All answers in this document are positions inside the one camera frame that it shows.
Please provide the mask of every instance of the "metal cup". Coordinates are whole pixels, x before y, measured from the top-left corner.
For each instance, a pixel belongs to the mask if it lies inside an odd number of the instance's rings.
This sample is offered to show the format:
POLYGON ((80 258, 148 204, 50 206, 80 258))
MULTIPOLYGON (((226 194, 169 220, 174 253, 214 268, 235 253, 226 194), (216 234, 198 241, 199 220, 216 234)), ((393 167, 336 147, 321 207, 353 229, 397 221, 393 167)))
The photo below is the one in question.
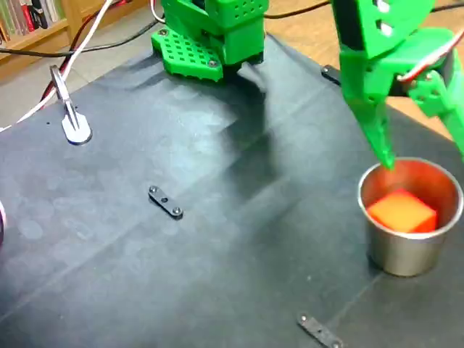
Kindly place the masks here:
POLYGON ((418 158, 397 159, 388 170, 375 165, 361 178, 357 200, 368 221, 368 254, 377 266, 396 276, 417 276, 435 266, 447 232, 463 213, 463 190, 444 168, 418 158), (401 233, 383 227, 368 214, 371 206, 387 194, 404 189, 438 215, 437 230, 401 233))

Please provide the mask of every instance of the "foam cube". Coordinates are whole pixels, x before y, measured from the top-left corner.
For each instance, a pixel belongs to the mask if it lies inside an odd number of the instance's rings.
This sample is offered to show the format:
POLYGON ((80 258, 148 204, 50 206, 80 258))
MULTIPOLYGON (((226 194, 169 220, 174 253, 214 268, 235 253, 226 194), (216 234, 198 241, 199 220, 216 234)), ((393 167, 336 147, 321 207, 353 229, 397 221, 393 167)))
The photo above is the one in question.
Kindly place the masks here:
POLYGON ((368 208, 381 225, 397 232, 426 233, 436 230, 437 213, 405 190, 394 191, 368 208))

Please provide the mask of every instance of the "green robot base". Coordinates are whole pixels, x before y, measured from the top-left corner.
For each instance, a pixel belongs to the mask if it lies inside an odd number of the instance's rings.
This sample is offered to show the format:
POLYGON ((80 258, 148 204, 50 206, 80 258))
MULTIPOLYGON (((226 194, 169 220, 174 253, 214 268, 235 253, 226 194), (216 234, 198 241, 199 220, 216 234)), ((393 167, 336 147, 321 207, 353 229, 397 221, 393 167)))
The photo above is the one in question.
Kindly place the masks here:
POLYGON ((219 81, 262 61, 268 0, 162 0, 166 26, 152 35, 171 74, 219 81))

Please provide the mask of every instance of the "book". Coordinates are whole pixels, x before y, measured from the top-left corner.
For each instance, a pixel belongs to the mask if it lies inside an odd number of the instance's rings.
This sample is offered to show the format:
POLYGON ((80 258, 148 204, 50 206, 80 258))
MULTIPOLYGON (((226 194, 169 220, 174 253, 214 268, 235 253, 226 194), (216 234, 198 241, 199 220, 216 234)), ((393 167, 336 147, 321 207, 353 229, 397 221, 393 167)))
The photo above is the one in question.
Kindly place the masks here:
POLYGON ((7 36, 14 35, 15 25, 13 24, 12 18, 9 16, 7 0, 0 0, 0 17, 3 18, 7 36))
POLYGON ((36 19, 39 25, 43 29, 47 29, 49 27, 49 24, 46 21, 44 9, 42 9, 40 0, 31 0, 31 1, 32 1, 32 6, 33 6, 33 13, 34 13, 34 16, 36 16, 36 19))
POLYGON ((24 15, 24 18, 26 19, 26 25, 28 26, 29 33, 32 33, 35 30, 35 28, 34 28, 34 24, 32 23, 32 18, 30 17, 28 5, 26 5, 24 0, 20 0, 20 5, 21 5, 22 14, 24 15))
POLYGON ((26 6, 28 7, 30 20, 32 20, 32 25, 34 27, 34 30, 39 29, 40 20, 38 18, 38 15, 36 15, 34 12, 34 7, 32 6, 32 0, 25 0, 25 3, 26 3, 26 6))
POLYGON ((63 5, 61 4, 61 0, 54 0, 55 1, 55 8, 57 9, 57 14, 59 19, 64 19, 65 11, 63 10, 63 5))
POLYGON ((6 0, 7 6, 8 6, 8 13, 9 16, 12 19, 13 25, 14 25, 14 33, 16 35, 22 35, 21 34, 21 29, 20 29, 20 23, 17 21, 17 17, 15 14, 15 8, 13 7, 13 1, 14 0, 6 0))
POLYGON ((50 18, 53 23, 58 22, 57 9, 55 9, 55 2, 53 0, 46 0, 46 6, 49 9, 50 18))
POLYGON ((23 35, 29 34, 28 25, 26 24, 24 13, 22 13, 19 0, 12 0, 12 3, 13 3, 14 13, 16 14, 17 21, 20 24, 21 34, 23 35))
POLYGON ((3 17, 0 16, 0 39, 3 41, 3 43, 7 40, 9 40, 9 35, 7 33, 7 29, 5 29, 5 22, 3 21, 3 17))
POLYGON ((43 13, 45 14, 46 22, 50 26, 50 25, 53 24, 53 21, 51 20, 49 9, 46 6, 46 1, 45 0, 40 0, 40 2, 41 2, 43 13))

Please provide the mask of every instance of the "black fabric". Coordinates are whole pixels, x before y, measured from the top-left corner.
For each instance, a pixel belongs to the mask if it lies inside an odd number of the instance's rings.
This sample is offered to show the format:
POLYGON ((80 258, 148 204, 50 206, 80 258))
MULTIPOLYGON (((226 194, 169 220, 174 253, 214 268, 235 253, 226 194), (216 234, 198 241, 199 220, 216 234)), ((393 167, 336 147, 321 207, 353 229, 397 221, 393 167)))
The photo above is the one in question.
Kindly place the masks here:
MULTIPOLYGON (((0 347, 319 347, 302 311, 350 347, 462 346, 462 234, 423 277, 373 268, 356 188, 376 159, 339 88, 271 37, 253 69, 214 84, 147 54, 72 95, 85 146, 58 104, 0 134, 0 347)), ((450 142, 391 119, 399 154, 463 181, 450 142)))

